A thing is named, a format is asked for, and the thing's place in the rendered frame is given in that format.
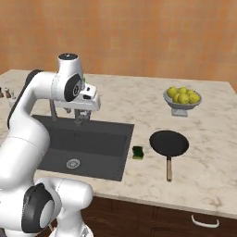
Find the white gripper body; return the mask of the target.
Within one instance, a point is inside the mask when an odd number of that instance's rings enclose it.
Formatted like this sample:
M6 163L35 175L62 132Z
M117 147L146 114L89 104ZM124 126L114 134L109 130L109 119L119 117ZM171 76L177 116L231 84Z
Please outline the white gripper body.
M79 94L71 102L55 101L55 106L87 111L98 111L100 109L101 102L98 93Z

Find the dark grey sink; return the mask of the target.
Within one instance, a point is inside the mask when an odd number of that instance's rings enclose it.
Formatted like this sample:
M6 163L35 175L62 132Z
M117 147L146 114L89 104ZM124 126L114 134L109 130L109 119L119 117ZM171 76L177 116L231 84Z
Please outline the dark grey sink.
M33 115L50 134L49 149L39 169L122 181L133 124Z

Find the dark brown drawer front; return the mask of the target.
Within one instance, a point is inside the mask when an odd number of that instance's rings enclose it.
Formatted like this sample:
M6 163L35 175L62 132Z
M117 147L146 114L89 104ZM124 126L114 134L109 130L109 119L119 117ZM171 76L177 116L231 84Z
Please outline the dark brown drawer front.
M237 219L157 207L153 218L161 237L237 237Z

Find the grey fruit bowl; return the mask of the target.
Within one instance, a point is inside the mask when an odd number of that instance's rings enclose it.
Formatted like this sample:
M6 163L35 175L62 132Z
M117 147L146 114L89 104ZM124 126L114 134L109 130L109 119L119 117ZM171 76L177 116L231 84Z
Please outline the grey fruit bowl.
M167 95L167 91L163 93L163 97L167 104L171 108L171 115L176 117L187 117L188 111L194 109L196 106L199 106L202 102L202 96L199 93L196 93L200 96L200 101L196 104L180 104L180 103L173 103L172 99Z

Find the green and yellow sponge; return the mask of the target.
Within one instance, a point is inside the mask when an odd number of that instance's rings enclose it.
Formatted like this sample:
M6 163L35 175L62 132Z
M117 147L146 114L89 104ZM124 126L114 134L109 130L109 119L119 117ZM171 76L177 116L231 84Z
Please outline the green and yellow sponge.
M132 148L132 158L133 159L143 159L144 153L143 153L143 148L141 146L134 146Z

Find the grey metal tap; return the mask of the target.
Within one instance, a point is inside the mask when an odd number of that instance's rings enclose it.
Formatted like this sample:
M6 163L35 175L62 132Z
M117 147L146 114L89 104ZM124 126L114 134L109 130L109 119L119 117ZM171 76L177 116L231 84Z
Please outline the grey metal tap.
M49 104L50 104L51 118L53 121L56 121L57 120L57 113L56 113L56 107L55 107L54 100L49 100Z

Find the dark brown cupboard front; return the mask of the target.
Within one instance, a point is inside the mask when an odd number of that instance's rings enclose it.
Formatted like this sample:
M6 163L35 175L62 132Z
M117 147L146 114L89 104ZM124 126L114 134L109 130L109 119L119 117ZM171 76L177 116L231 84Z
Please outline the dark brown cupboard front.
M153 237L155 208L102 197L95 197L82 211L94 237Z

